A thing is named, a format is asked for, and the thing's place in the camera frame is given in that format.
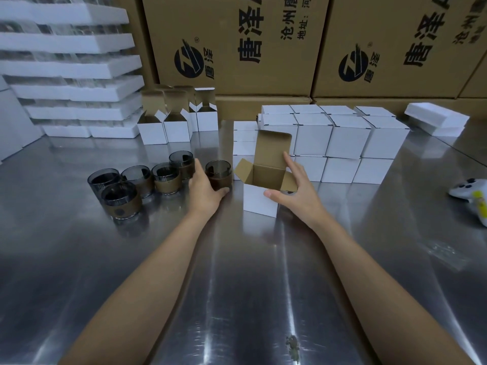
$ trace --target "white game controller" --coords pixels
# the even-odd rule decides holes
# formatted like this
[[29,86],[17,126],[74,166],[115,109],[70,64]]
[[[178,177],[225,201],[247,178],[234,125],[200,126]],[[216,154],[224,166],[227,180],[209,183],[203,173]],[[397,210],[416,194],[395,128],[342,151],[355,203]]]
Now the white game controller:
[[448,191],[453,197],[468,200],[472,211],[477,214],[481,223],[487,227],[487,179],[467,179]]

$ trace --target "circular logo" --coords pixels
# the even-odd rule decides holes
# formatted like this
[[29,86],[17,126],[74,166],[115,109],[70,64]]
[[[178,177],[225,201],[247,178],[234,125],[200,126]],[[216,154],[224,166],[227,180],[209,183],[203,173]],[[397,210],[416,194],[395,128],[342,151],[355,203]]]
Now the circular logo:
[[338,75],[345,82],[353,82],[362,77],[369,65],[369,57],[356,45],[355,51],[345,55],[338,66]]
[[183,46],[174,54],[174,65],[186,78],[196,78],[203,72],[204,60],[197,48],[183,40]]

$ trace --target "metal table surface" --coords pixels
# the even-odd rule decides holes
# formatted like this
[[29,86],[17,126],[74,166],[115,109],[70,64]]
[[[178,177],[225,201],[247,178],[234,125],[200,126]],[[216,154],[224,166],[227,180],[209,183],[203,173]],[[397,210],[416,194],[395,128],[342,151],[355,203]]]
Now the metal table surface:
[[[0,363],[56,363],[115,288],[181,219],[186,192],[114,223],[86,183],[104,167],[155,165],[186,144],[48,138],[0,166]],[[231,160],[231,126],[195,133],[204,164]],[[381,186],[315,184],[338,221],[457,340],[487,363],[487,229],[446,190],[487,177],[478,162],[414,130]],[[286,208],[242,211],[237,181],[205,227],[155,364],[373,363],[316,236]]]

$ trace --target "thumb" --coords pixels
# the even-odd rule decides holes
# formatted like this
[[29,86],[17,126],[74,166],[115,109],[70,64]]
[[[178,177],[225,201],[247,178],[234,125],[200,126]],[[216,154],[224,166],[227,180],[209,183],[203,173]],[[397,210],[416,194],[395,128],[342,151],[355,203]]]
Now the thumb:
[[287,206],[289,205],[289,201],[291,200],[291,196],[286,196],[282,194],[280,191],[275,189],[268,189],[264,191],[264,196],[270,198],[272,201],[280,203],[281,205]]
[[230,191],[230,188],[228,187],[224,187],[224,188],[220,188],[219,190],[216,191],[216,193],[218,193],[218,196],[220,196],[220,199],[222,199],[223,197],[225,197],[225,195]]

